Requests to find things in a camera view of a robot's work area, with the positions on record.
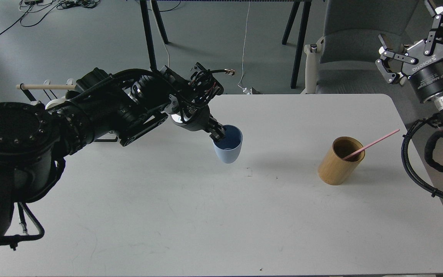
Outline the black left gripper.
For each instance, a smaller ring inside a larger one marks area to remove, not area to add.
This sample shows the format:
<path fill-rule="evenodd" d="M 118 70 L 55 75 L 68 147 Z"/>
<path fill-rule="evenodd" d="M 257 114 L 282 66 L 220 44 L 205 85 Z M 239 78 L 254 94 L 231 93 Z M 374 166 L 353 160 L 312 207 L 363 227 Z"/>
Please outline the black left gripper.
<path fill-rule="evenodd" d="M 187 113 L 170 115 L 173 123 L 188 131 L 205 131 L 214 143 L 218 143 L 226 137 L 225 129 L 214 117 L 211 116 L 209 106 L 195 110 L 188 117 Z"/>

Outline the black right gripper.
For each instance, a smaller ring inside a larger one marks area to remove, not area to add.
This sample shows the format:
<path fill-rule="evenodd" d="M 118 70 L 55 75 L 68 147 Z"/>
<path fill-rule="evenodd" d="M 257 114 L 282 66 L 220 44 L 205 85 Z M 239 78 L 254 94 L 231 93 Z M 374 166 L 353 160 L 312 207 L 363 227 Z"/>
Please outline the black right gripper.
<path fill-rule="evenodd" d="M 443 5 L 423 2 L 433 18 L 427 37 L 410 46 L 379 34 L 375 65 L 386 83 L 405 84 L 408 79 L 420 103 L 433 102 L 443 112 Z"/>

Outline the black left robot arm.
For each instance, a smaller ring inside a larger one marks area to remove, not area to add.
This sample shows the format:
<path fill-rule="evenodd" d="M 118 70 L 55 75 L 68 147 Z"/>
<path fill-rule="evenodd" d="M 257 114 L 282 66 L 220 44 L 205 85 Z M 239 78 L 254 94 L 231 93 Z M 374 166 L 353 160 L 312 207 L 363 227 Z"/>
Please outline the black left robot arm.
<path fill-rule="evenodd" d="M 39 240 L 44 228 L 28 208 L 60 180 L 65 157 L 107 133 L 125 147 L 171 116 L 213 142 L 228 128 L 211 115 L 209 102 L 223 93 L 214 71 L 197 63 L 189 80 L 162 70 L 128 69 L 116 74 L 94 68 L 77 80 L 63 102 L 0 102 L 0 246 Z"/>

